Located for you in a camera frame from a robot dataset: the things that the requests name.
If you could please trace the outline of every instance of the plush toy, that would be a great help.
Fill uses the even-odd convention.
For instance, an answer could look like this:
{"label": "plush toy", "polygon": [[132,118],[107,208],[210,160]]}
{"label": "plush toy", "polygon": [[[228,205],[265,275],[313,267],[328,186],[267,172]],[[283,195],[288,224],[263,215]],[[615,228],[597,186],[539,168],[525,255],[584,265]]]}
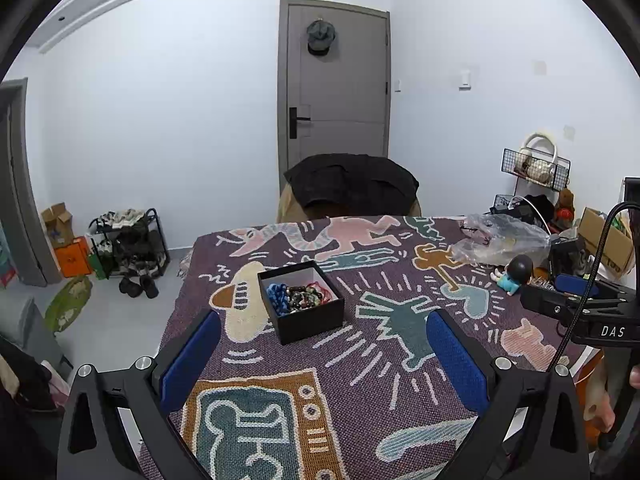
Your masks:
{"label": "plush toy", "polygon": [[563,230],[568,229],[574,223],[574,218],[574,194],[565,187],[558,196],[556,212],[554,214],[554,224]]}
{"label": "plush toy", "polygon": [[526,254],[519,254],[509,262],[504,272],[495,269],[491,273],[491,279],[498,286],[507,292],[508,296],[513,296],[521,285],[526,285],[533,274],[533,262]]}

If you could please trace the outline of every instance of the doll with black hair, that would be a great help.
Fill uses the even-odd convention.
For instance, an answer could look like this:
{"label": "doll with black hair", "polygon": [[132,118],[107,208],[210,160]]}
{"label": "doll with black hair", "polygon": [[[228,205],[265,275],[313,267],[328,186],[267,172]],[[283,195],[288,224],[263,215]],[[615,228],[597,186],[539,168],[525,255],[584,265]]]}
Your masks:
{"label": "doll with black hair", "polygon": [[513,296],[522,285],[527,285],[533,274],[533,262],[526,254],[519,254],[500,272],[497,268],[491,273],[491,279]]}

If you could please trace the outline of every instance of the blue gripper pad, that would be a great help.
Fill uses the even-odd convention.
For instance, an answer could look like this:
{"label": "blue gripper pad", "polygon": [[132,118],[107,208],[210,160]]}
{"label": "blue gripper pad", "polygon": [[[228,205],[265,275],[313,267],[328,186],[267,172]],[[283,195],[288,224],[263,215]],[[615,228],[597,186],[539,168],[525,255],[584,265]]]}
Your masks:
{"label": "blue gripper pad", "polygon": [[[568,274],[558,274],[556,278],[556,282],[554,285],[556,286],[556,290],[560,292],[568,292],[570,294],[575,294],[576,296],[581,296],[584,294],[585,289],[587,288],[588,280],[584,278],[579,278],[578,276],[569,276]],[[589,292],[589,297],[593,298],[600,293],[600,289],[594,283]]]}
{"label": "blue gripper pad", "polygon": [[196,381],[220,341],[222,326],[217,312],[202,321],[169,366],[160,383],[160,409],[165,415],[184,406]]}
{"label": "blue gripper pad", "polygon": [[427,318],[427,339],[464,407],[482,415],[489,407],[486,377],[444,321],[440,310],[434,310]]}

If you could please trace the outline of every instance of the door handle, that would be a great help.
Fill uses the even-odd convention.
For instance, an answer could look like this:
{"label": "door handle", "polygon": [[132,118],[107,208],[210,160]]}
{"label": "door handle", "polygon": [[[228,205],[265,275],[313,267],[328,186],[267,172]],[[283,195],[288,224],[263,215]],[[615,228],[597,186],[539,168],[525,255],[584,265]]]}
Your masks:
{"label": "door handle", "polygon": [[289,139],[298,138],[298,121],[311,122],[311,117],[298,117],[298,108],[289,108]]}

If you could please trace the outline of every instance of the gray sofa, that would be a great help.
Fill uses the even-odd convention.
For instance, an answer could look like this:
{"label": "gray sofa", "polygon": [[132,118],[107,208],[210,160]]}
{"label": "gray sofa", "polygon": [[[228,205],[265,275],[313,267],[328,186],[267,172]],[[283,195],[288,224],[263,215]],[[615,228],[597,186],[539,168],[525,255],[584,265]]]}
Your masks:
{"label": "gray sofa", "polygon": [[14,343],[37,362],[49,361],[65,380],[73,369],[56,337],[44,324],[33,298],[2,302],[0,336]]}

